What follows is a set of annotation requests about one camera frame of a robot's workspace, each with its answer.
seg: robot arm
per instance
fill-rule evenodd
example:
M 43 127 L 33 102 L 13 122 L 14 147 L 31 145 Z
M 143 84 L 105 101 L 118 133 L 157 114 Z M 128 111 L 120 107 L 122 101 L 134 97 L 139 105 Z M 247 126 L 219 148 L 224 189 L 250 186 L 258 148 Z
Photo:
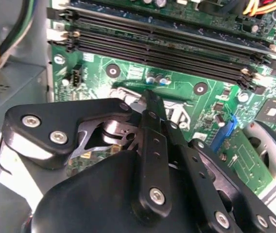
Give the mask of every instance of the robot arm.
M 0 182 L 23 196 L 28 232 L 276 233 L 276 216 L 201 140 L 185 141 L 163 100 L 22 105 L 5 115 Z M 67 179 L 71 157 L 122 151 Z

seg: green circuit board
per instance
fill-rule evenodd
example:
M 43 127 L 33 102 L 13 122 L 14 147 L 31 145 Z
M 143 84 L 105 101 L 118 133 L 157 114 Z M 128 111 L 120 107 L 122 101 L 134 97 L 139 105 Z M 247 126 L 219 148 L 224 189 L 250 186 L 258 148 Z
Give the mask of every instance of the green circuit board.
M 256 194 L 259 195 L 273 180 L 243 131 L 237 128 L 219 150 L 225 164 Z
M 114 0 L 95 0 L 96 2 L 109 3 L 114 6 L 132 7 L 138 10 L 153 13 L 160 13 L 176 19 L 182 19 L 198 25 L 211 26 L 212 28 L 246 34 L 250 37 L 262 38 L 276 45 L 276 21 L 272 19 L 272 14 L 262 17 L 259 30 L 256 33 L 245 32 L 242 25 L 236 21 L 236 16 L 227 17 L 210 16 L 198 12 L 194 9 L 193 2 L 187 6 L 177 4 L 175 1 L 168 0 L 166 7 L 158 9 L 154 4 L 143 4 L 142 1 L 114 1 Z M 83 1 L 71 1 L 71 6 L 83 8 Z M 77 24 L 75 26 L 97 32 L 109 34 L 115 37 L 126 38 L 128 40 L 145 40 L 136 34 L 124 33 L 105 27 L 97 27 L 92 24 Z M 168 43 L 165 41 L 152 40 L 151 43 L 188 50 L 192 52 L 205 53 L 206 50 L 200 48 Z M 219 54 L 208 51 L 208 55 L 215 57 Z M 220 55 L 221 59 L 231 62 L 248 63 L 243 59 Z M 234 170 L 237 175 L 258 195 L 270 182 L 271 175 L 262 160 L 259 159 L 256 151 L 243 135 L 240 128 L 254 119 L 263 121 L 276 131 L 276 74 L 271 68 L 266 66 L 254 66 L 260 79 L 254 80 L 266 87 L 263 95 L 256 95 L 248 91 L 241 90 L 237 85 L 232 85 L 206 78 L 187 75 L 165 69 L 154 68 L 128 62 L 125 60 L 114 59 L 108 56 L 101 56 L 80 51 L 66 52 L 62 46 L 52 45 L 52 77 L 53 92 L 55 101 L 70 100 L 89 100 L 111 97 L 111 90 L 125 88 L 130 91 L 142 93 L 145 89 L 150 89 L 159 94 L 165 100 L 176 103 L 183 103 L 183 108 L 190 117 L 190 127 L 182 128 L 186 140 L 200 138 L 208 145 L 212 143 L 220 126 L 215 121 L 214 116 L 221 115 L 224 122 L 227 122 L 231 115 L 238 121 L 237 129 L 231 138 L 227 139 L 218 151 L 221 155 L 224 150 L 228 156 L 226 164 Z M 64 85 L 63 79 L 71 73 L 72 69 L 80 64 L 82 66 L 82 81 L 78 86 L 74 86 L 72 81 Z M 120 68 L 120 74 L 111 78 L 107 74 L 107 67 L 116 65 Z M 154 76 L 161 75 L 168 78 L 169 85 L 159 83 L 149 84 L 146 82 L 148 74 Z M 195 87 L 199 83 L 207 86 L 207 91 L 203 95 L 195 92 Z M 241 101 L 241 96 L 247 96 L 246 100 Z M 75 158 L 69 163 L 68 175 L 74 175 L 85 167 L 91 166 L 101 159 L 112 155 L 111 151 L 93 152 L 82 157 Z M 249 162 L 255 161 L 255 166 L 251 169 Z
M 71 1 L 74 6 L 83 7 L 83 0 Z M 264 14 L 259 18 L 248 18 L 247 21 L 257 24 L 259 29 L 256 32 L 247 32 L 243 29 L 242 23 L 236 21 L 236 15 L 228 14 L 225 17 L 219 17 L 202 13 L 197 10 L 197 3 L 188 1 L 187 5 L 179 4 L 176 0 L 167 0 L 166 6 L 157 7 L 154 3 L 145 4 L 143 0 L 93 0 L 97 3 L 107 3 L 111 6 L 125 7 L 126 9 L 135 9 L 138 12 L 147 12 L 151 16 L 160 14 L 172 19 L 180 19 L 185 22 L 197 25 L 205 25 L 222 31 L 246 34 L 250 37 L 263 38 L 268 41 L 276 41 L 276 21 L 272 18 L 272 13 Z M 229 0 L 215 1 L 218 5 L 225 5 Z
M 248 94 L 249 100 L 245 103 L 238 101 L 237 95 L 241 90 L 236 85 L 231 85 L 201 77 L 182 74 L 168 70 L 157 69 L 123 60 L 105 56 L 74 52 L 67 53 L 63 47 L 52 47 L 53 57 L 62 56 L 66 62 L 62 65 L 53 64 L 54 97 L 55 101 L 102 99 L 110 97 L 111 88 L 125 87 L 132 91 L 142 93 L 144 89 L 151 89 L 163 98 L 186 102 L 185 110 L 191 118 L 190 129 L 183 131 L 187 140 L 195 137 L 203 139 L 210 144 L 219 130 L 213 116 L 221 114 L 226 121 L 229 115 L 234 114 L 243 128 L 248 122 L 254 120 L 268 99 L 276 99 L 276 78 L 267 77 L 264 81 L 267 90 L 264 95 Z M 79 87 L 62 85 L 62 79 L 67 72 L 77 64 L 83 66 L 83 82 Z M 109 64 L 117 64 L 121 69 L 118 78 L 110 78 L 106 73 Z M 258 68 L 262 74 L 268 74 L 267 67 Z M 168 86 L 159 84 L 147 84 L 145 79 L 148 73 L 162 74 L 169 77 L 172 83 Z M 198 96 L 193 92 L 197 83 L 206 83 L 208 90 Z M 229 90 L 228 96 L 224 96 L 225 90 Z M 215 111 L 216 103 L 223 105 L 220 111 Z M 276 130 L 276 123 L 266 122 Z

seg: black wire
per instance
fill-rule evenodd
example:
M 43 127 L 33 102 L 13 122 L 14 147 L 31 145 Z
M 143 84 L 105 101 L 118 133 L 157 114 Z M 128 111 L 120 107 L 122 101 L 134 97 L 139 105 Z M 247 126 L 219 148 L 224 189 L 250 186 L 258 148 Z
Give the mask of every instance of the black wire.
M 22 27 L 22 24 L 26 19 L 28 9 L 29 9 L 29 4 L 30 4 L 29 2 L 30 2 L 29 0 L 22 1 L 21 10 L 15 25 L 13 26 L 12 30 L 7 35 L 7 37 L 4 39 L 4 41 L 0 44 L 0 56 L 2 56 L 10 48 L 14 39 L 17 37 Z

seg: gray metal panel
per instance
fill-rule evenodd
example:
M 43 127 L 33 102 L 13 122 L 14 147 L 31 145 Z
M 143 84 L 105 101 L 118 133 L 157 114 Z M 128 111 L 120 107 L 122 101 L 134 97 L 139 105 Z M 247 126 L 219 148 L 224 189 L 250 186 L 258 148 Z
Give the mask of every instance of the gray metal panel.
M 0 93 L 0 128 L 8 108 L 46 102 L 46 71 L 42 67 L 11 63 L 0 70 L 0 85 L 6 89 Z M 19 232 L 29 213 L 27 202 L 0 184 L 0 232 Z
M 0 0 L 0 42 L 5 38 L 3 27 L 12 27 L 19 15 L 22 0 Z M 46 7 L 48 0 L 37 0 L 34 21 L 17 50 L 16 61 L 46 66 Z

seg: motherboard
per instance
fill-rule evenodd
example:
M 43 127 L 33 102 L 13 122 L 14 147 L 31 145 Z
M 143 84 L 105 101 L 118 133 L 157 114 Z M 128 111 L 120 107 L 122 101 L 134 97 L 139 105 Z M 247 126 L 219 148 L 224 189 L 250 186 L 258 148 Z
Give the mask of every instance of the motherboard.
M 61 4 L 60 16 L 50 17 L 52 29 L 57 22 L 68 32 L 65 42 L 50 43 L 54 100 L 120 98 L 130 105 L 153 90 L 187 141 L 199 138 L 220 158 L 225 154 L 223 161 L 260 193 L 273 176 L 242 129 L 257 120 L 276 132 L 276 11 L 241 16 L 243 6 L 228 9 L 229 2 Z M 230 137 L 218 142 L 229 121 Z M 230 143 L 235 147 L 226 148 Z M 256 167 L 248 169 L 247 157 Z M 78 160 L 69 163 L 69 173 L 91 163 Z

